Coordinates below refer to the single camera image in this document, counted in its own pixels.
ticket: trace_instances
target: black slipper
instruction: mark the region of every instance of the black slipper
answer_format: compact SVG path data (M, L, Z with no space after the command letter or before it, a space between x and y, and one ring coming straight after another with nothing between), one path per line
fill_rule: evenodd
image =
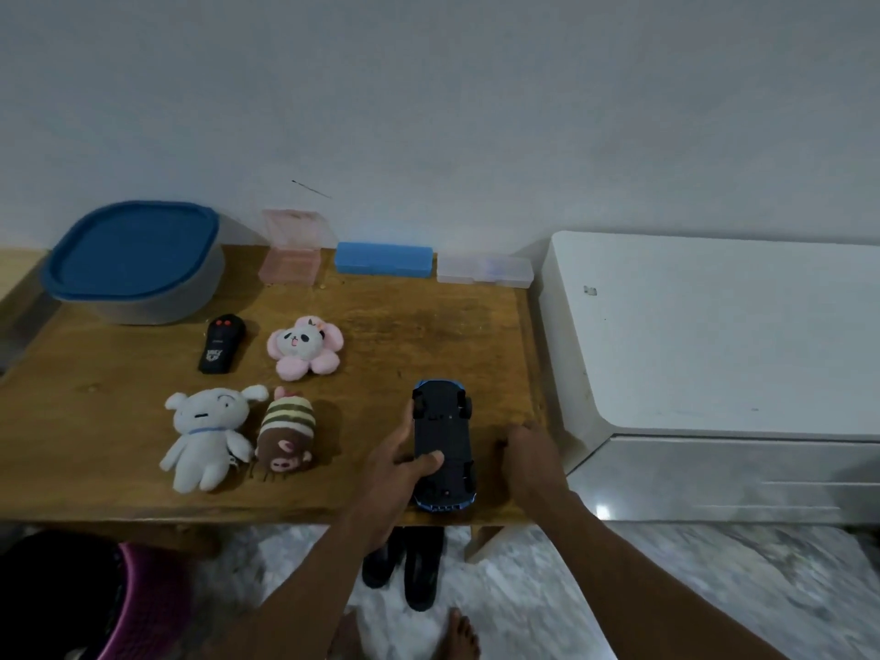
M445 536L443 526L415 525L406 530L403 590L407 604L416 611L427 611L434 605Z
M404 551L404 530L400 526L390 532L388 541L363 559L361 578L369 588L382 588L391 580L394 568Z

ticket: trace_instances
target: stuffed toy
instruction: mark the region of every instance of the stuffed toy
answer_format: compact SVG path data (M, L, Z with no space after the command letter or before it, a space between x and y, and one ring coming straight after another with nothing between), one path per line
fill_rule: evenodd
M230 465L250 461L253 447L236 429L248 418L248 400L269 396L263 385L242 391L205 389L192 396L172 394L165 409L174 410L174 428L181 437L159 467L166 472L175 468L174 490L189 493L198 487L210 491L224 480Z
M267 473L289 474L312 466L315 413L299 392L275 389L266 417L259 427L257 463Z
M342 332L314 315L301 317L290 329L272 333L266 349L278 361L275 371L282 380L298 380L309 369L329 375L339 367Z

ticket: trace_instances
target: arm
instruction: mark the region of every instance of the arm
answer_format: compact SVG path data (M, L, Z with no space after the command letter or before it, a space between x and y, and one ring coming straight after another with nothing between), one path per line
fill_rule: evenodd
M439 451L394 463L412 430L412 416L410 402L401 425L368 456L354 498L291 577L197 657L324 660L363 557L388 540L419 478L443 465Z
M514 500L554 543L620 660L785 660L590 514L568 490L543 428L511 427L503 468Z
M184 447L187 446L187 442L189 442L189 435L182 434L177 439L177 442L170 446L170 450L168 450L165 458L159 462L159 467L168 472L172 467L176 466L178 459L183 453Z
M226 431L226 449L239 461L247 463L253 456L253 446L241 433L234 430Z

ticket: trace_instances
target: striped plush toy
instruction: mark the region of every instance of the striped plush toy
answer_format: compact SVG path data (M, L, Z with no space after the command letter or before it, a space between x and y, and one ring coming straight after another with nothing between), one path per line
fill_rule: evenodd
M312 403L298 392L275 389L259 427L257 463L268 473L294 473L312 465L315 413Z

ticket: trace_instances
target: black remote control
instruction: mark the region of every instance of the black remote control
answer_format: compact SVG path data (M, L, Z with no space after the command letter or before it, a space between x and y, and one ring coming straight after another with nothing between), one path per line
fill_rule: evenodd
M199 370L205 375L228 373L235 350L247 331L245 321L238 315L221 315L208 322L205 351L199 360Z

